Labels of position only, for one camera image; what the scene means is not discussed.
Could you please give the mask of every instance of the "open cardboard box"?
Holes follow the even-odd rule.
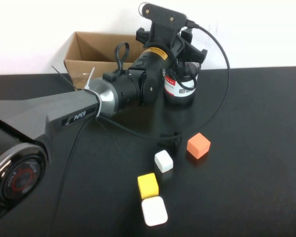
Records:
[[[144,51],[143,44],[135,35],[115,35],[91,32],[75,32],[65,56],[64,64],[77,88],[83,88],[93,67],[93,78],[101,78],[103,73],[117,68],[114,50],[122,42],[128,42],[130,52],[123,65],[127,69]]]

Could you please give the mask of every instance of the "yellow label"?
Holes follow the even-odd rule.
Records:
[[[145,52],[153,52],[153,53],[156,53],[161,58],[163,58],[163,60],[166,60],[168,58],[168,54],[166,54],[165,51],[163,51],[162,49],[157,48],[157,47],[150,47],[150,48],[146,49]]]

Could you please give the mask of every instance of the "white cube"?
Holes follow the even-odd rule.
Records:
[[[157,226],[167,222],[168,213],[160,196],[150,197],[142,201],[144,220],[148,226]]]
[[[154,155],[154,162],[160,169],[161,173],[167,172],[173,168],[173,160],[166,150],[160,151]]]

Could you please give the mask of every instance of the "white label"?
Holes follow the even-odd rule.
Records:
[[[82,113],[76,115],[76,116],[74,117],[74,121],[75,121],[76,119],[79,119],[79,118],[82,118],[83,116],[85,116],[85,112],[86,112],[86,111],[83,111]]]
[[[186,87],[192,88],[194,86],[194,81],[193,80],[189,80],[189,81],[185,81],[182,82],[183,85],[185,85]],[[176,97],[186,97],[189,96],[191,94],[193,94],[194,90],[186,90],[183,89],[177,81],[169,78],[168,76],[164,77],[164,89],[166,90],[166,92],[168,92],[170,95],[176,96]]]

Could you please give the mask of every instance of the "foam block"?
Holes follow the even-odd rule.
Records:
[[[202,134],[197,133],[195,136],[189,139],[187,142],[187,150],[190,152],[196,159],[200,159],[205,155],[211,146],[211,142],[207,140]]]
[[[167,172],[173,168],[173,160],[166,150],[160,151],[154,155],[154,162],[160,169],[161,173]]]
[[[168,213],[162,197],[150,197],[142,201],[142,210],[145,223],[148,226],[157,226],[167,222]]]
[[[159,186],[154,173],[139,176],[137,181],[142,199],[159,195]]]

